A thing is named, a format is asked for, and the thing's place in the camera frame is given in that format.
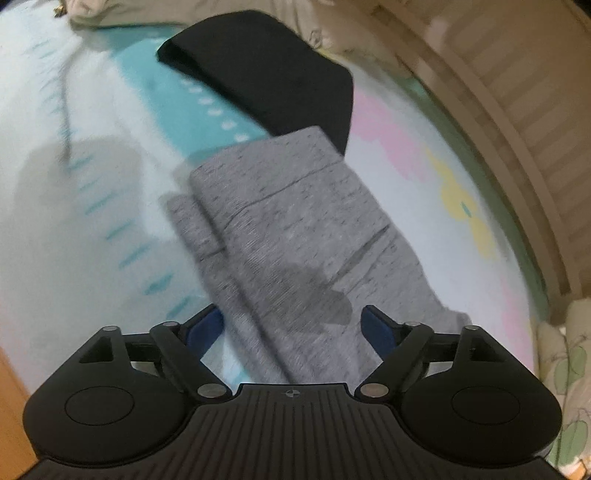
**beige blanket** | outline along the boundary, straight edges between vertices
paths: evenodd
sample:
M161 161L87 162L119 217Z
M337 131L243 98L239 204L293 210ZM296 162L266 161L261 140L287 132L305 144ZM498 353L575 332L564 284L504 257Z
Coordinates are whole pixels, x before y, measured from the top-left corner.
M254 9L277 18L313 48L372 57L391 73L408 76L395 54L372 33L347 0L65 0L71 22L82 27L196 22Z

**pink flower pattern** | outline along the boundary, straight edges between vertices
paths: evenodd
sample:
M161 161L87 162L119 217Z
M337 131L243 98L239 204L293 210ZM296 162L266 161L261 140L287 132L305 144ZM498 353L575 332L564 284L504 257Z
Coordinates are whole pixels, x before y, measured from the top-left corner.
M378 142L389 162L405 179L425 181L428 166L419 143L397 125L384 103L355 89L351 134L366 142Z
M532 369L527 359L531 358L533 338L531 331L527 328L530 319L524 318L524 309L520 308L519 297L513 292L506 280L501 280L501 289L505 307L501 314L501 322L506 338L510 339L509 347L513 355L526 367Z

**ribbed black plate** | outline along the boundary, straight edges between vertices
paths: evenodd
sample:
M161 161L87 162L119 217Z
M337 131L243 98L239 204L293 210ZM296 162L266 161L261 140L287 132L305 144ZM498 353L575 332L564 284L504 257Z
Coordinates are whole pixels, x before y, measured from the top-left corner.
M343 385L244 385L199 407L150 457L113 468L42 460L26 480L559 480L542 459L503 469L453 464L416 445L389 407L354 400Z

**bed sheet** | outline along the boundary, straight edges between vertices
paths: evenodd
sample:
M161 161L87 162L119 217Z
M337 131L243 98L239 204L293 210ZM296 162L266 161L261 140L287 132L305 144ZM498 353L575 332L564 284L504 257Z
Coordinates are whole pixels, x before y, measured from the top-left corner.
M267 135L158 64L174 29L73 31L56 5L28 0L0 15L0 346L31 391L103 325L145 332L208 304L164 202L213 152ZM535 371L541 287L507 240L508 214L491 210L497 197L466 166L474 155L458 153L457 131L444 135L419 85L339 61L355 80L346 162L442 302ZM233 389L249 380L224 336L204 362Z

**wooden surface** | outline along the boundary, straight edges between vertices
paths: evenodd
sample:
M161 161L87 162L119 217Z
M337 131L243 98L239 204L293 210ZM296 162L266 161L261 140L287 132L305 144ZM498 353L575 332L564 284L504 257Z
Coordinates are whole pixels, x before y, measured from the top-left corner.
M0 480L13 480L35 462L22 429L28 394L0 349Z
M553 307L591 294L591 27L571 0L353 0L464 129Z

